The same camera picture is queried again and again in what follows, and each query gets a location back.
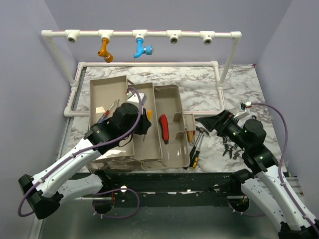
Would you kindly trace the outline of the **claw hammer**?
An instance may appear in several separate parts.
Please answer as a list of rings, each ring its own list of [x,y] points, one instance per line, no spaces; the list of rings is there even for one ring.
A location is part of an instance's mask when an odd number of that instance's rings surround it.
[[[193,147],[192,147],[192,149],[190,151],[190,154],[189,154],[190,160],[192,160],[194,158],[195,151],[196,151],[196,149],[197,149],[197,147],[199,145],[199,142],[200,142],[201,138],[204,136],[204,134],[209,135],[209,132],[203,127],[196,126],[196,131],[198,131],[199,134],[198,134],[198,136],[197,136],[197,138],[195,140],[195,143],[193,144]]]

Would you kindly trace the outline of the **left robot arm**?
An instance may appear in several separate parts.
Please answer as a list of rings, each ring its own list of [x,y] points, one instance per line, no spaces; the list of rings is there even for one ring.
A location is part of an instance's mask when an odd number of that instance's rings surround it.
[[[97,174],[75,180],[72,176],[89,162],[118,147],[128,136],[146,134],[151,125],[142,105],[121,104],[110,118],[92,125],[84,137],[55,163],[33,176],[24,174],[19,178],[23,198],[18,215],[28,217],[34,214],[38,219],[45,219],[73,199],[92,194],[107,196],[111,185]]]

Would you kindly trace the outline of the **red utility knife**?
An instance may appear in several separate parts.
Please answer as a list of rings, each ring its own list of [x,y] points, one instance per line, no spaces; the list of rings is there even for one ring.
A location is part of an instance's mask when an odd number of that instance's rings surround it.
[[[168,121],[165,114],[161,115],[159,118],[159,124],[161,126],[161,136],[165,144],[169,143],[169,130]]]

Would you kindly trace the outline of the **blue handled screwdriver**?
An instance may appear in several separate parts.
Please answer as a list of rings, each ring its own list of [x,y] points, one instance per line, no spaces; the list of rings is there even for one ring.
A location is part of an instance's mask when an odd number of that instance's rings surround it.
[[[102,123],[103,121],[105,121],[111,111],[111,109],[115,106],[119,104],[119,99],[115,100],[111,106],[102,114],[102,116],[99,118],[99,120],[97,121],[97,123]]]

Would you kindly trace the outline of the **brown translucent tool box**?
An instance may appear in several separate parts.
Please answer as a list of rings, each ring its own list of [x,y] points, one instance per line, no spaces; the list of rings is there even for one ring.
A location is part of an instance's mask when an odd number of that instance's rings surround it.
[[[127,87],[126,76],[90,81],[90,126],[115,100],[121,105],[128,102]],[[132,137],[88,163],[88,168],[148,171],[187,167],[190,159],[178,86],[142,83],[133,87],[147,97],[144,108],[152,111],[150,123],[141,117]]]

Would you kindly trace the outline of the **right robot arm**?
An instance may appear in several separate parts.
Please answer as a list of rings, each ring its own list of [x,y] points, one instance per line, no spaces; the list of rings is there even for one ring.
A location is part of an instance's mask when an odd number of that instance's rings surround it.
[[[239,126],[234,115],[224,110],[218,115],[197,118],[209,131],[228,137],[242,150],[248,169],[232,174],[230,191],[246,195],[275,226],[281,239],[317,239],[319,221],[303,204],[282,173],[279,162],[264,145],[266,131],[257,119]]]

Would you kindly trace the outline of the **yellow black screwdriver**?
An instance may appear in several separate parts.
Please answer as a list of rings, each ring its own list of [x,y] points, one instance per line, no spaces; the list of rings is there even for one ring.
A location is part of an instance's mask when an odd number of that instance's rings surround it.
[[[195,144],[195,146],[193,147],[193,149],[190,152],[190,165],[189,165],[189,167],[191,169],[195,169],[197,164],[198,164],[199,153],[200,153],[200,148],[201,148],[203,138],[204,138],[204,136],[201,136],[198,139],[198,142]]]

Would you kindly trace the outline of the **yellow short screwdriver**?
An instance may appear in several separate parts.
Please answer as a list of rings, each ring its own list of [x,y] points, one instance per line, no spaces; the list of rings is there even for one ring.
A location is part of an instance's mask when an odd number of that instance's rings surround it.
[[[148,121],[151,121],[152,110],[147,110],[146,116],[147,116]]]

